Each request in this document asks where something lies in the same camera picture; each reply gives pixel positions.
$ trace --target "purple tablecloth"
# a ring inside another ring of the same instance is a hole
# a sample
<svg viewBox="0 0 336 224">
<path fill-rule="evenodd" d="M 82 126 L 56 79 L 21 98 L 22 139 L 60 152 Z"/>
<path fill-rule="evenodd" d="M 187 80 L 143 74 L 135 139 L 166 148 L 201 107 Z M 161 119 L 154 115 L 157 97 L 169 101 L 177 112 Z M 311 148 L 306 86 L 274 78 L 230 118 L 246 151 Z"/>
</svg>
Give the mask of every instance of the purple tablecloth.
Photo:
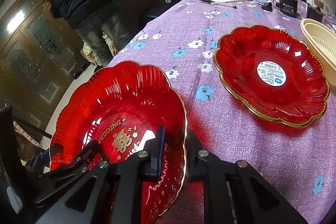
<svg viewBox="0 0 336 224">
<path fill-rule="evenodd" d="M 164 71 L 182 96 L 188 126 L 204 147 L 222 160 L 248 161 L 311 224 L 319 223 L 336 199 L 336 96 L 332 90 L 325 115 L 304 129 L 266 123 L 242 106 L 222 85 L 212 53 L 223 34 L 239 26 L 282 28 L 303 40 L 301 19 L 274 6 L 265 12 L 257 1 L 237 9 L 183 0 L 145 29 L 111 61 L 134 60 Z M 305 15 L 305 4 L 299 2 Z M 201 89 L 207 89 L 201 96 Z M 203 191 L 185 184 L 160 223 L 203 223 Z"/>
</svg>

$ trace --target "silver bolt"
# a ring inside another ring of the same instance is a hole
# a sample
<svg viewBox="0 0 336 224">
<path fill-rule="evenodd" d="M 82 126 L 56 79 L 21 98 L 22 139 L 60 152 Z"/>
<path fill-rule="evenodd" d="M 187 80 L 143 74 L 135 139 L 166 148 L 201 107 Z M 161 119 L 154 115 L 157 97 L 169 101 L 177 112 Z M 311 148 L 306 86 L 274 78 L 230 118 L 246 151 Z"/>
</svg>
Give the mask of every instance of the silver bolt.
<svg viewBox="0 0 336 224">
<path fill-rule="evenodd" d="M 144 151 L 144 150 L 139 151 L 138 156 L 139 156 L 140 158 L 147 157 L 147 156 L 148 156 L 148 152 L 147 152 L 147 151 Z"/>
<path fill-rule="evenodd" d="M 101 162 L 99 162 L 98 165 L 99 165 L 99 168 L 104 169 L 109 166 L 109 162 L 106 160 L 102 160 Z"/>
<path fill-rule="evenodd" d="M 207 157 L 209 156 L 209 152 L 207 150 L 200 150 L 198 152 L 198 154 L 201 156 L 201 157 Z"/>
<path fill-rule="evenodd" d="M 241 168 L 245 168 L 245 167 L 247 167 L 247 161 L 245 161 L 245 160 L 239 160 L 239 161 L 237 162 L 237 164 L 238 164 L 238 166 L 241 167 Z"/>
</svg>

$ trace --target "person bending over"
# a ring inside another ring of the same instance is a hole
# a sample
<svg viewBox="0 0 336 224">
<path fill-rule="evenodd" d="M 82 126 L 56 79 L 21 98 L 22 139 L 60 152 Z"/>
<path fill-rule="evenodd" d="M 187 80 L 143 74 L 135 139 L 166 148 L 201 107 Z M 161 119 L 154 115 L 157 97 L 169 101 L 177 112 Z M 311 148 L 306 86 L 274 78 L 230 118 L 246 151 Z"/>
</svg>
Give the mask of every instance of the person bending over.
<svg viewBox="0 0 336 224">
<path fill-rule="evenodd" d="M 63 17 L 97 55 L 103 67 L 113 56 L 102 33 L 113 41 L 118 50 L 131 40 L 130 31 L 121 19 L 120 8 L 112 0 L 47 0 L 54 18 Z"/>
</svg>

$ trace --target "floor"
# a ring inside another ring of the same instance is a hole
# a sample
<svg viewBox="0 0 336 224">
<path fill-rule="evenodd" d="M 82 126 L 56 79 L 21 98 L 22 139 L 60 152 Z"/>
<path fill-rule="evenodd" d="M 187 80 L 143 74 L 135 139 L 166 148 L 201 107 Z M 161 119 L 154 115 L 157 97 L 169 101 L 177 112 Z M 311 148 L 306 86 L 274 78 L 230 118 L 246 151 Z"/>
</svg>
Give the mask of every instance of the floor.
<svg viewBox="0 0 336 224">
<path fill-rule="evenodd" d="M 64 93 L 62 99 L 59 101 L 53 115 L 51 116 L 51 119 L 47 125 L 46 128 L 46 132 L 49 134 L 54 134 L 55 133 L 55 129 L 56 129 L 56 122 L 57 122 L 57 118 L 59 113 L 61 112 L 61 110 L 63 109 L 63 107 L 65 107 L 65 105 L 69 102 L 71 95 L 73 94 L 73 92 L 76 90 L 76 88 L 83 84 L 84 82 L 87 82 L 89 80 L 89 78 L 93 75 L 94 70 L 95 70 L 96 66 L 91 64 L 85 72 L 83 72 L 76 80 L 74 80 L 71 85 L 69 86 L 69 88 L 67 89 L 67 91 Z M 43 136 L 42 141 L 41 141 L 41 145 L 43 149 L 48 149 L 49 145 L 50 145 L 50 139 L 46 138 Z"/>
</svg>

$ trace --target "product label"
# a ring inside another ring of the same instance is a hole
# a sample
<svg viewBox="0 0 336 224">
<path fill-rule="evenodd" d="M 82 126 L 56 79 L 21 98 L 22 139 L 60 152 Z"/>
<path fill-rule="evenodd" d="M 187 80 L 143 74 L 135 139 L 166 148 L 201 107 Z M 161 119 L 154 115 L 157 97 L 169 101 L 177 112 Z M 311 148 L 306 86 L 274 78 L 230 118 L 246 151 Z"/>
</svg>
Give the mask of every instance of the product label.
<svg viewBox="0 0 336 224">
<path fill-rule="evenodd" d="M 257 67 L 259 77 L 267 84 L 281 86 L 286 82 L 286 73 L 277 63 L 263 61 Z"/>
</svg>

